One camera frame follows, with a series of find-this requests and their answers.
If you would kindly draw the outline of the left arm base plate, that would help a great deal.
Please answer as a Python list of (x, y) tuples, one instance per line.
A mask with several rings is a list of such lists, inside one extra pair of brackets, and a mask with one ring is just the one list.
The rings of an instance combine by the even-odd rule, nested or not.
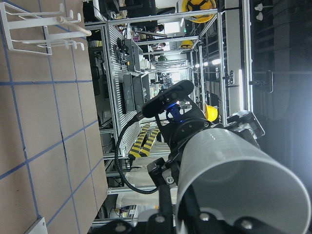
[(45, 218), (36, 220), (24, 234), (48, 234)]

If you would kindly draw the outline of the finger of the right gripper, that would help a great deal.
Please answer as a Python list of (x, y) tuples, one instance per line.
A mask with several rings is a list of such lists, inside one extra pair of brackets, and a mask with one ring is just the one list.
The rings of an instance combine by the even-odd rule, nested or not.
[(178, 186), (180, 174), (180, 159), (158, 158), (147, 165), (147, 171), (154, 185), (158, 189), (160, 185), (168, 185), (170, 188)]
[(238, 111), (227, 117), (226, 129), (260, 149), (257, 142), (265, 135), (265, 131), (253, 112)]

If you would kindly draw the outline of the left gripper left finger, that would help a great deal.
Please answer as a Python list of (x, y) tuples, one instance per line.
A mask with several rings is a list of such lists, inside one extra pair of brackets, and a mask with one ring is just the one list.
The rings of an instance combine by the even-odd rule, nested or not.
[(173, 208), (170, 187), (167, 184), (158, 186), (159, 209), (149, 217), (146, 224), (147, 234), (175, 234)]

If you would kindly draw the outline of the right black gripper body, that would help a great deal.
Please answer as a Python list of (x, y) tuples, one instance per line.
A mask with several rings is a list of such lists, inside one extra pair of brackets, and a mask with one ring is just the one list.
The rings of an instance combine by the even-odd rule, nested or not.
[(182, 155), (182, 151), (194, 135), (200, 131), (210, 128), (223, 128), (221, 123), (214, 124), (209, 122), (204, 113), (192, 100), (188, 100), (191, 109), (180, 113), (179, 105), (173, 104), (165, 110), (166, 118), (169, 123), (162, 125), (159, 116), (156, 116), (156, 122), (164, 141), (170, 148), (171, 156)]

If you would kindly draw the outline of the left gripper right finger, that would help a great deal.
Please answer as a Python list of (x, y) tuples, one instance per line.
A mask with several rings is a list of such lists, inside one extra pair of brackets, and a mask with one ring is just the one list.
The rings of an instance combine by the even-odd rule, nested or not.
[(262, 234), (263, 224), (254, 218), (241, 218), (233, 225), (202, 212), (194, 189), (185, 192), (185, 226), (189, 234)]

